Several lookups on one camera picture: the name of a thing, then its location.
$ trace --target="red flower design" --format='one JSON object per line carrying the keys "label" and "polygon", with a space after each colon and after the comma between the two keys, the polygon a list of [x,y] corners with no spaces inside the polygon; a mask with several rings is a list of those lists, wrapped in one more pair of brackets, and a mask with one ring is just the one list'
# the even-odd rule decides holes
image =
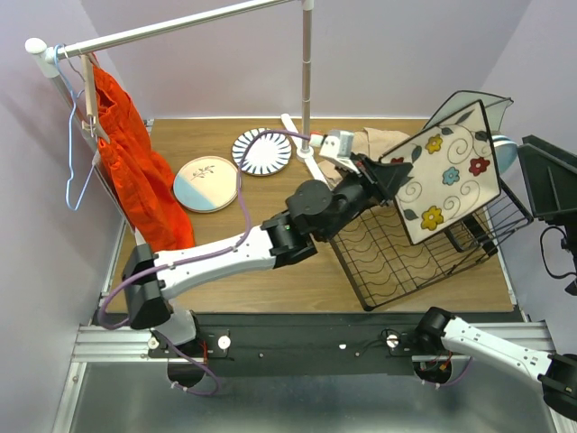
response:
{"label": "red flower design", "polygon": [[490,161],[484,159],[483,157],[473,158],[471,160],[471,167],[469,167],[469,172],[471,172],[473,176],[477,177],[481,173],[487,171],[487,167],[489,167],[489,165]]}

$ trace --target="white plate with blue stripes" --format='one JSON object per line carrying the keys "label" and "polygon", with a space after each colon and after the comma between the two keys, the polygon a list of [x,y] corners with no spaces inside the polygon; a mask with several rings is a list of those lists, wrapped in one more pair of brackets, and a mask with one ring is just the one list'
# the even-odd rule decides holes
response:
{"label": "white plate with blue stripes", "polygon": [[[233,144],[234,163],[239,166],[251,140],[268,128],[251,129],[236,139]],[[281,134],[267,134],[252,145],[241,170],[254,176],[270,176],[284,169],[289,163],[292,148],[289,139]]]}

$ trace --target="yellow flower design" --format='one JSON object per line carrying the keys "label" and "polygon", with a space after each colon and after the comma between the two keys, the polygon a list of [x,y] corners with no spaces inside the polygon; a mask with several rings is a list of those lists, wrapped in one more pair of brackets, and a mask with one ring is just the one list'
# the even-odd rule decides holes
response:
{"label": "yellow flower design", "polygon": [[443,139],[441,134],[437,134],[429,138],[429,141],[425,144],[425,149],[429,151],[429,154],[439,152],[441,150],[441,144],[443,144]]}
{"label": "yellow flower design", "polygon": [[435,231],[439,224],[444,222],[443,214],[441,209],[437,206],[431,206],[429,210],[423,212],[423,222],[421,223],[421,228],[423,230]]}

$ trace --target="plate with leaf design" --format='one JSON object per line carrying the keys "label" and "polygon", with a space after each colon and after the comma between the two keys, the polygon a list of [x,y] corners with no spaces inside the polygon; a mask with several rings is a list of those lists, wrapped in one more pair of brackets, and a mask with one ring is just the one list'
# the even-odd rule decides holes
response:
{"label": "plate with leaf design", "polygon": [[237,173],[230,161],[204,156],[179,170],[172,189],[182,206],[194,212],[215,212],[234,201]]}
{"label": "plate with leaf design", "polygon": [[[267,129],[251,129],[236,139],[233,144],[233,159],[237,166],[252,139]],[[242,170],[254,176],[270,176],[287,166],[291,153],[292,148],[287,137],[281,134],[264,135],[249,150]]]}

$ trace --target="blue flower design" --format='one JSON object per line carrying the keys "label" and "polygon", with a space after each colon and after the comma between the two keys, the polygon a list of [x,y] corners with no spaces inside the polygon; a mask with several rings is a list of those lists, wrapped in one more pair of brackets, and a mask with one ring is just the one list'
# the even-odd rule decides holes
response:
{"label": "blue flower design", "polygon": [[459,171],[455,167],[451,167],[443,173],[443,183],[445,185],[453,185],[459,180]]}

